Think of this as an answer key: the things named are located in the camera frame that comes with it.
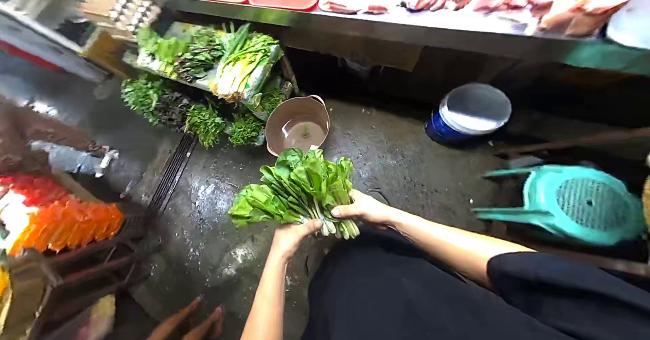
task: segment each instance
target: leafy green vegetable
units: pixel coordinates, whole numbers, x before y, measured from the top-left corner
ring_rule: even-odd
[[[185,124],[185,132],[193,133],[199,138],[199,142],[206,148],[213,147],[219,143],[219,134],[223,132],[225,122],[216,113],[212,104],[192,105]]]
[[[282,89],[273,88],[264,94],[262,94],[262,100],[259,104],[262,107],[262,111],[268,113],[269,115],[276,110],[278,105],[284,100],[284,94]]]
[[[190,99],[173,91],[165,80],[142,76],[122,82],[122,99],[153,125],[164,124],[182,131],[190,108]]]
[[[251,112],[242,111],[235,116],[228,140],[235,146],[255,144],[264,126],[264,121],[258,119]]]
[[[160,123],[154,108],[158,103],[158,98],[165,92],[167,90],[163,87],[161,80],[152,81],[149,78],[141,77],[137,80],[122,81],[122,99],[126,105],[153,125]]]
[[[156,71],[175,78],[174,62],[187,50],[189,42],[178,38],[161,38],[149,27],[138,29],[136,39],[140,49],[149,53],[158,61],[158,65],[155,67],[150,66],[154,67]]]
[[[207,76],[225,51],[219,32],[213,28],[197,27],[192,33],[192,43],[176,61],[174,70],[178,78],[188,83]]]
[[[300,223],[321,219],[321,233],[334,233],[345,239],[359,235],[352,220],[338,220],[329,213],[335,206],[349,204],[352,189],[352,160],[325,161],[322,150],[306,155],[296,148],[284,151],[275,166],[260,168],[262,184],[245,186],[237,193],[228,211],[236,227],[276,220]]]
[[[261,33],[249,33],[249,25],[237,31],[231,23],[231,32],[225,37],[225,51],[211,83],[214,95],[228,101],[237,101],[246,89],[248,77],[256,67],[267,62],[271,47],[278,41]]]
[[[138,46],[144,51],[147,51],[148,53],[156,53],[156,51],[158,51],[158,41],[160,40],[160,36],[158,36],[153,29],[149,27],[138,29],[136,40],[138,41]]]

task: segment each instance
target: shelf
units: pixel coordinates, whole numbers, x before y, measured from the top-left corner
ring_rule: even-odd
[[[534,26],[496,14],[439,10],[388,14],[337,14],[260,8],[205,0],[156,0],[169,9],[222,18],[370,37],[407,44],[507,56],[540,62],[650,75],[650,51],[597,37],[569,38],[535,32]]]

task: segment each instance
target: stool leg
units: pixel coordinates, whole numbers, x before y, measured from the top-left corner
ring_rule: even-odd
[[[545,219],[552,220],[553,215],[541,209],[519,208],[474,208],[472,212],[481,220],[500,220],[527,224],[539,224]]]
[[[504,170],[492,170],[483,174],[483,178],[498,178],[501,176],[511,176],[511,175],[520,175],[520,174],[530,174],[533,171],[538,170],[538,167],[532,168],[521,168],[521,169],[504,169]]]

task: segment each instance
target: wooden plank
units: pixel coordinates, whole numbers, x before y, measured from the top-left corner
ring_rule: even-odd
[[[624,131],[612,131],[598,133],[588,137],[572,138],[555,142],[545,142],[541,144],[521,145],[515,147],[502,148],[496,151],[496,154],[518,155],[521,153],[530,153],[545,150],[563,150],[572,147],[586,147],[590,145],[603,145],[623,142],[638,137],[650,137],[650,127],[627,129]]]

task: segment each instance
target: herb bunch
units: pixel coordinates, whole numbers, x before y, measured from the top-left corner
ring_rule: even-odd
[[[193,83],[207,76],[208,71],[215,67],[224,51],[219,32],[213,28],[198,27],[192,35],[192,43],[187,52],[176,60],[174,70],[178,78]]]
[[[284,93],[280,88],[272,88],[262,94],[262,100],[259,104],[262,107],[262,111],[268,113],[269,115],[276,110],[278,105],[284,100]]]
[[[167,92],[162,80],[140,77],[136,80],[122,81],[122,99],[132,111],[143,116],[156,126],[160,123],[155,111],[158,99]]]
[[[239,112],[230,128],[228,140],[235,146],[255,144],[266,124],[250,111]]]
[[[188,111],[185,132],[195,134],[206,148],[219,143],[219,134],[224,129],[225,121],[219,117],[212,104],[195,104]]]
[[[183,131],[191,101],[173,91],[169,84],[153,76],[122,82],[122,99],[127,106],[154,126],[163,124],[174,131]]]

